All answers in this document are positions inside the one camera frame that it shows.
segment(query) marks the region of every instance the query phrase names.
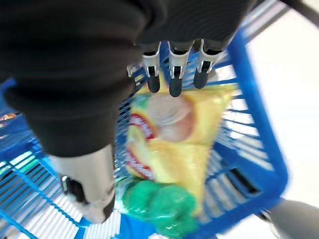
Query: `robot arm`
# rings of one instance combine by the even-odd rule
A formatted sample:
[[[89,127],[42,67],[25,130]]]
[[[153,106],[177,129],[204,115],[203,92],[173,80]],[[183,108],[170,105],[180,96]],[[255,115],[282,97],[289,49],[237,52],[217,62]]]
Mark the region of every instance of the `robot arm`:
[[[153,58],[145,63],[157,91],[158,45],[168,40],[170,92],[178,96],[193,40],[203,39],[198,70],[207,74],[254,3],[0,1],[0,71],[15,79],[6,100],[24,113],[63,191],[87,219],[101,223],[113,208],[118,108],[134,89],[127,66]]]

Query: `plastic packaging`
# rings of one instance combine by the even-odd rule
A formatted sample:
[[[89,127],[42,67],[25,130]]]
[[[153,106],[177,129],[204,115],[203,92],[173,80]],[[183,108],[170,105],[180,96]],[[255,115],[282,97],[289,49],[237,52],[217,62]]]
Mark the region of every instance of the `plastic packaging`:
[[[198,214],[207,159],[234,87],[185,90],[173,98],[165,83],[160,85],[157,94],[142,88],[134,97],[127,170],[144,179],[183,187],[196,198]]]
[[[160,184],[135,177],[116,183],[115,208],[154,225],[170,239],[183,238],[197,228],[193,217],[195,198],[177,185]]]

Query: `silver metal joint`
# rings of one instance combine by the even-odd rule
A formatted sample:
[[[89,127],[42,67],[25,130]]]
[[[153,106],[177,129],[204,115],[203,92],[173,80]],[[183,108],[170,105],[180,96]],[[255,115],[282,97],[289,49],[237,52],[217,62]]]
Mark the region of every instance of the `silver metal joint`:
[[[168,42],[169,46],[169,72],[170,72],[170,77],[173,79],[175,76],[175,67],[180,67],[180,74],[179,78],[182,79],[185,73],[186,65],[187,65],[187,60],[189,56],[189,50],[182,54],[182,55],[177,55],[174,54],[171,50],[170,43]]]
[[[206,52],[204,52],[203,46],[204,46],[204,39],[201,40],[199,56],[197,58],[197,71],[201,73],[204,61],[206,61],[206,62],[209,62],[209,67],[208,67],[208,70],[206,71],[206,73],[208,74],[213,69],[213,66],[218,61],[219,57],[222,55],[222,52],[216,55],[209,55]]]
[[[159,49],[160,49],[160,42],[159,42],[158,50],[155,55],[152,55],[152,56],[143,55],[144,69],[148,77],[151,77],[149,67],[154,67],[155,76],[158,76],[160,74],[160,50]]]

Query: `basket handle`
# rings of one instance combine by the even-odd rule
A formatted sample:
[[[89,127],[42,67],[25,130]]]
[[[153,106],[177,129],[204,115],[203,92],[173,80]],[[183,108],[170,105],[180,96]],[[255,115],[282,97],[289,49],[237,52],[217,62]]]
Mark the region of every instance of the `basket handle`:
[[[319,28],[319,13],[302,0],[281,0],[284,4],[299,12]]]

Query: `gray object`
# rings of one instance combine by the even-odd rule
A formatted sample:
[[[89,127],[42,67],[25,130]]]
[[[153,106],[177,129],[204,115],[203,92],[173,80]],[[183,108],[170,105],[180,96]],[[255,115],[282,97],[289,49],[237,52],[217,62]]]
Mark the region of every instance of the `gray object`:
[[[270,218],[282,239],[319,239],[319,208],[283,200]]]

